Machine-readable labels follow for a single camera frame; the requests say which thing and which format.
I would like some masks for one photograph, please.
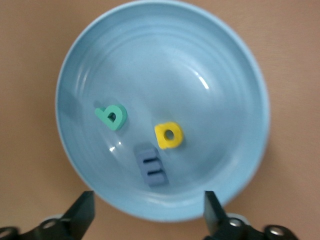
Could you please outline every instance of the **tabletop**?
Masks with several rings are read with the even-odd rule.
[[[55,118],[58,74],[76,37],[125,0],[0,1],[0,227],[26,232],[89,188],[63,150]],[[225,206],[258,230],[283,225],[319,238],[320,1],[188,0],[246,42],[268,89],[271,127],[261,166]],[[203,218],[146,221],[95,197],[84,240],[199,240]]]

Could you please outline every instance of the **light blue bowl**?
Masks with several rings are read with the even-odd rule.
[[[110,130],[95,109],[121,104],[127,121]],[[102,199],[139,218],[198,218],[204,191],[224,205],[250,181],[269,131],[260,69],[221,20],[177,1],[135,1],[91,23],[69,50],[56,89],[63,147]],[[181,146],[161,150],[154,126],[177,122]],[[159,149],[169,184],[149,187],[134,150]]]

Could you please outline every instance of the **bowl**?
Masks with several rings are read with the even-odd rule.
[[[109,106],[124,111],[119,129],[97,114]],[[55,107],[83,181],[117,209],[159,222],[200,217],[204,191],[228,203],[255,174],[269,132],[268,94],[248,47],[179,1],[134,1],[93,21],[64,59]],[[161,148],[155,127],[167,123],[182,140]]]

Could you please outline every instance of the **screw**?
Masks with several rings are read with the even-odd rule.
[[[12,232],[12,231],[11,231],[10,229],[6,229],[6,230],[4,230],[3,232],[0,232],[0,239],[6,237],[6,236],[8,236],[8,235],[10,235],[11,232]]]
[[[231,226],[234,226],[234,227],[240,227],[241,226],[241,222],[236,218],[230,219],[229,223],[230,223]]]
[[[51,228],[52,226],[54,226],[56,224],[56,221],[53,219],[51,221],[48,221],[47,223],[45,223],[42,228],[43,229],[48,229]]]
[[[276,227],[276,226],[270,227],[269,230],[272,234],[277,235],[277,236],[283,236],[285,234],[281,228]]]

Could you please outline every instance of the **orange table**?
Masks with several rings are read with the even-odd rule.
[[[62,61],[79,33],[124,0],[0,1],[0,227],[28,231],[88,187],[71,167],[55,119]],[[259,62],[271,102],[263,163],[226,206],[254,228],[279,224],[319,239],[320,1],[189,0],[217,15]],[[149,222],[96,197],[84,240],[200,240],[203,219]]]

